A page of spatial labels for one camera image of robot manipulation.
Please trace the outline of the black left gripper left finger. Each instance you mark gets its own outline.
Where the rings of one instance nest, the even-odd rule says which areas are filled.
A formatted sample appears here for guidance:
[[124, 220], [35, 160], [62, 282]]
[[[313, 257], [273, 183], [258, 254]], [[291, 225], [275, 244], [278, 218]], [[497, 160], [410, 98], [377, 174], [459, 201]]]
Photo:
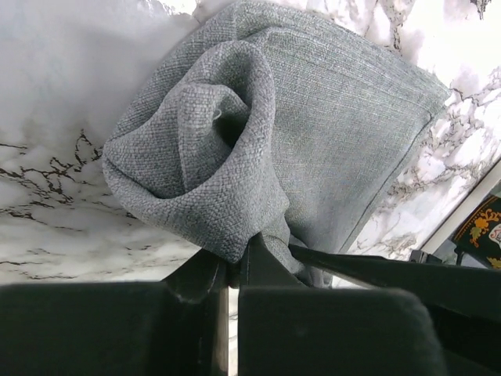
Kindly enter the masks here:
[[226, 262], [200, 250], [164, 279], [167, 355], [172, 375], [229, 373]]

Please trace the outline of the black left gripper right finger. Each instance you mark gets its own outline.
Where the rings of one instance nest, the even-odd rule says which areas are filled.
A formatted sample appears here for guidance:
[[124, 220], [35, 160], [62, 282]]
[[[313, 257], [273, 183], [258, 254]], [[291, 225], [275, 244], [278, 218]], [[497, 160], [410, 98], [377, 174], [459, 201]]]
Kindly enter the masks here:
[[240, 287], [306, 287], [267, 249], [263, 237], [252, 237], [240, 262]]

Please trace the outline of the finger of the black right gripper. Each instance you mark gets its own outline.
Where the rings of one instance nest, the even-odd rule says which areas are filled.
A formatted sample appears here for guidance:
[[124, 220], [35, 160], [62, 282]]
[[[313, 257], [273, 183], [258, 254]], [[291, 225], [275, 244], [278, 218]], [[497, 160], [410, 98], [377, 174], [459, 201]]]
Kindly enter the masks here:
[[452, 375], [500, 373], [500, 272], [372, 255], [331, 255], [296, 245], [292, 255], [361, 286], [408, 291], [426, 306]]

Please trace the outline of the grey cloth napkin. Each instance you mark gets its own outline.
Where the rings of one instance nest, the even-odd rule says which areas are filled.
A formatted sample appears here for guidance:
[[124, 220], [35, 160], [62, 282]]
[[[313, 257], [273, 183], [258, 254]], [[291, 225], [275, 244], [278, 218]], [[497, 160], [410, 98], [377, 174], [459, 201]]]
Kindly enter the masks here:
[[228, 262], [346, 252], [442, 115], [432, 74], [314, 13], [238, 1], [181, 42], [106, 141], [120, 204]]

